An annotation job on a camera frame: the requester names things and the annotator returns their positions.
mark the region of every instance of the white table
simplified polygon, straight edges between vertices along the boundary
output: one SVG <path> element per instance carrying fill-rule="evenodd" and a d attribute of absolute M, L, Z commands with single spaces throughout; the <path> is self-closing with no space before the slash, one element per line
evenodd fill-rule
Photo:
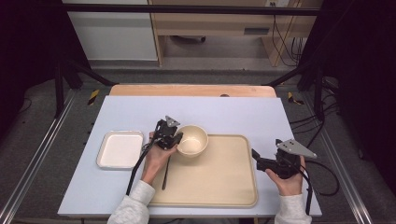
<path fill-rule="evenodd" d="M 70 217 L 108 217 L 125 194 L 130 171 L 105 171 L 96 164 L 106 133 L 117 130 L 142 132 L 149 141 L 157 121 L 165 115 L 181 126 L 196 124 L 208 133 L 242 134 L 262 157 L 274 159 L 276 139 L 293 138 L 283 105 L 278 98 L 107 96 L 78 167 L 58 211 Z M 141 176 L 139 168 L 134 183 Z M 279 209 L 276 185 L 255 170 L 259 199 L 251 208 L 150 207 L 151 217 L 273 217 Z M 321 216 L 313 196 L 311 216 Z"/>

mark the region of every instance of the gray carpet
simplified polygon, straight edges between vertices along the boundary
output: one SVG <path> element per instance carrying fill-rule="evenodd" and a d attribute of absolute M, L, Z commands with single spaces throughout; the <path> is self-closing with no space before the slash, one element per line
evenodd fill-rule
<path fill-rule="evenodd" d="M 100 75 L 120 83 L 195 83 L 195 84 L 247 84 L 260 85 L 274 80 L 285 74 L 285 70 L 264 71 L 264 69 L 123 69 L 106 70 L 97 69 Z M 88 140 L 90 130 L 100 110 L 101 103 L 109 93 L 110 88 L 101 85 L 91 78 L 81 75 L 84 86 L 76 92 L 76 100 L 67 115 L 64 124 L 52 143 L 49 153 L 44 159 L 36 174 L 32 186 L 26 193 L 15 218 L 39 218 L 37 222 L 46 223 L 56 220 L 73 219 L 59 217 L 57 210 L 67 189 L 70 179 L 78 164 L 79 157 Z M 304 119 L 311 116 L 309 102 L 312 91 L 298 92 L 295 87 L 297 78 L 291 79 L 283 86 L 276 88 L 276 94 L 282 99 L 285 111 L 290 121 Z M 100 90 L 93 105 L 87 105 L 93 90 Z M 304 105 L 290 103 L 288 92 L 292 92 L 296 100 L 304 100 Z M 41 140 L 45 136 L 55 114 L 54 83 L 52 80 L 33 87 L 26 92 L 26 110 L 21 112 L 14 121 L 13 127 L 5 139 L 0 143 L 0 206 L 3 207 L 12 191 L 17 186 L 23 175 L 24 169 L 35 154 Z M 326 105 L 335 102 L 333 97 L 325 100 Z M 337 153 L 342 158 L 347 172 L 350 174 L 364 205 L 366 206 L 374 223 L 396 223 L 396 200 L 384 184 L 382 177 L 370 161 L 363 161 L 358 156 L 356 143 L 351 137 L 348 127 L 342 116 L 335 111 L 326 116 L 325 127 L 322 130 L 332 139 Z M 305 132 L 316 123 L 311 122 L 300 128 L 293 129 L 297 141 L 306 145 L 315 134 L 314 129 Z M 320 163 L 332 168 L 320 136 L 310 147 L 318 154 Z M 321 167 L 308 164 L 307 170 L 311 176 L 316 191 L 326 193 L 334 190 L 333 177 Z M 322 217 L 314 217 L 314 223 L 358 223 L 347 201 L 345 192 L 340 191 L 332 196 L 317 195 L 322 209 Z M 87 219 L 86 223 L 96 220 Z M 34 223 L 32 220 L 16 223 Z"/>

